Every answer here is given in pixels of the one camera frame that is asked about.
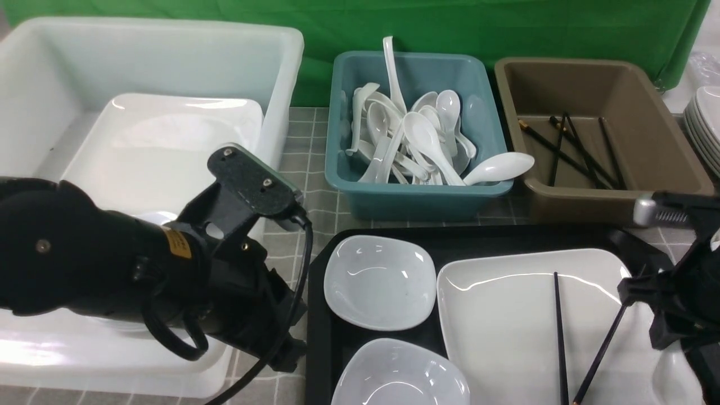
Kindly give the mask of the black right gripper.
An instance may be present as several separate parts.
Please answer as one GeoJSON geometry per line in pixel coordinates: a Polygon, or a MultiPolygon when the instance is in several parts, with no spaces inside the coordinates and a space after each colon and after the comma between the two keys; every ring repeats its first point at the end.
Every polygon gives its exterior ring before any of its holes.
{"type": "Polygon", "coordinates": [[[718,343],[719,251],[712,247],[719,226],[718,196],[646,194],[633,206],[633,222],[695,232],[694,243],[673,268],[619,283],[623,305],[645,303],[655,313],[651,347],[664,350],[677,341],[689,348],[718,343]]]}

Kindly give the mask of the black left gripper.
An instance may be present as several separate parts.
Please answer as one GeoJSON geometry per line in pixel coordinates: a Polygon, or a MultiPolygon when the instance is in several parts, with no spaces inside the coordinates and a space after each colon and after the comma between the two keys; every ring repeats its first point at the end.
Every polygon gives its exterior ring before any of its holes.
{"type": "Polygon", "coordinates": [[[290,328],[306,305],[291,309],[293,290],[267,266],[268,251],[250,231],[260,219],[299,230],[303,193],[240,145],[222,146],[206,166],[214,182],[167,223],[187,237],[193,253],[200,254],[200,279],[191,286],[198,289],[195,308],[206,311],[201,329],[257,358],[279,343],[267,366],[293,372],[307,346],[291,336],[290,328]]]}

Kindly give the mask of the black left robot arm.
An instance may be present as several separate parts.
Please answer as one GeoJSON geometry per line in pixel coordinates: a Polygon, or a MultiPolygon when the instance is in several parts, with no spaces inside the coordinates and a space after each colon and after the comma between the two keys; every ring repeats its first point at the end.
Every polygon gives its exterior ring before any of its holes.
{"type": "Polygon", "coordinates": [[[185,361],[213,338],[295,371],[307,346],[290,329],[306,306],[291,307],[249,233],[260,218],[298,226],[299,191],[241,146],[208,169],[211,185],[164,225],[100,209],[69,181],[2,177],[2,308],[139,323],[185,361]]]}

